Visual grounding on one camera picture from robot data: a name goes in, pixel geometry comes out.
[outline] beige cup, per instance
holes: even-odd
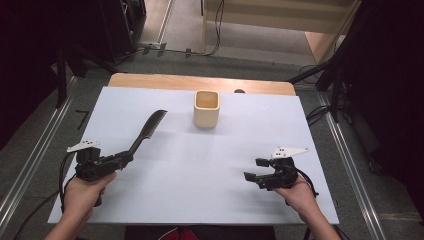
[[[212,91],[198,91],[194,97],[194,125],[213,128],[218,123],[219,94]]]

